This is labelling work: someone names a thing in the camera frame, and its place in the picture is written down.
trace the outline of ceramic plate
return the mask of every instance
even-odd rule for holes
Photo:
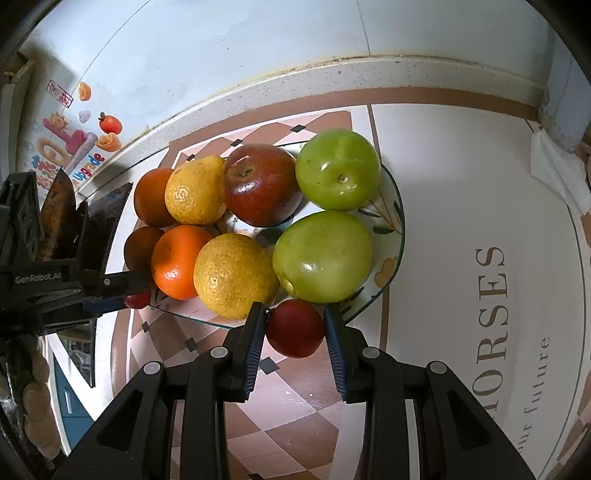
[[[284,145],[287,151],[297,156],[305,143]],[[271,252],[281,234],[292,223],[320,212],[322,209],[304,198],[295,214],[285,222],[270,228],[253,227],[244,223],[236,215],[226,212],[215,224],[218,233],[242,233],[255,238]],[[375,301],[384,288],[392,281],[398,271],[398,264],[404,249],[404,211],[400,193],[394,178],[388,169],[382,166],[378,190],[374,197],[356,212],[355,215],[370,232],[374,258],[372,269],[365,282],[348,299],[341,301],[340,312],[345,323],[353,320],[360,312]],[[290,298],[281,289],[277,294],[274,306]],[[228,320],[209,310],[199,298],[179,301],[156,292],[155,301],[151,306],[175,315],[189,317],[198,322],[225,328],[244,324],[244,320]]]

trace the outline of orange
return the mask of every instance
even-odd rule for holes
[[[196,297],[195,262],[212,238],[207,230],[194,225],[180,225],[166,232],[152,253],[152,276],[158,288],[177,300]]]
[[[174,223],[164,203],[166,184],[173,172],[172,168],[155,168],[144,173],[135,186],[135,213],[148,225],[164,228]]]
[[[143,226],[131,232],[123,247],[123,258],[129,270],[152,272],[152,252],[164,232],[155,226]]]

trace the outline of green apple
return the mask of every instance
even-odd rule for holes
[[[301,191],[324,210],[356,210],[378,187],[381,164],[373,145],[350,130],[319,133],[295,163]]]
[[[273,270],[287,293],[313,303],[351,296],[371,269],[369,232],[353,215],[329,210],[298,220],[279,237]]]

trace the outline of red apple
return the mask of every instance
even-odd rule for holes
[[[224,202],[252,226],[277,225],[296,211],[302,192],[296,163],[273,145],[249,144],[234,150],[224,165]]]
[[[134,295],[127,295],[124,297],[123,301],[126,307],[130,309],[141,310],[148,305],[150,305],[150,299],[152,297],[152,292],[143,291],[142,293],[136,293]]]
[[[265,328],[269,344],[292,358],[312,355],[324,338],[324,321],[304,300],[286,300],[271,312]]]

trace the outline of white wall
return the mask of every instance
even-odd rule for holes
[[[525,0],[359,0],[372,54],[475,61],[545,82],[551,28]]]
[[[544,83],[549,38],[525,0],[63,0],[22,48],[40,68],[19,169],[32,167],[37,139],[47,135],[41,120],[54,111],[71,129],[97,135],[100,112],[115,115],[125,146],[225,90],[335,59],[450,57]],[[69,109],[45,92],[50,79],[73,94]],[[81,80],[90,101],[78,100]],[[84,125],[83,109],[92,113]]]

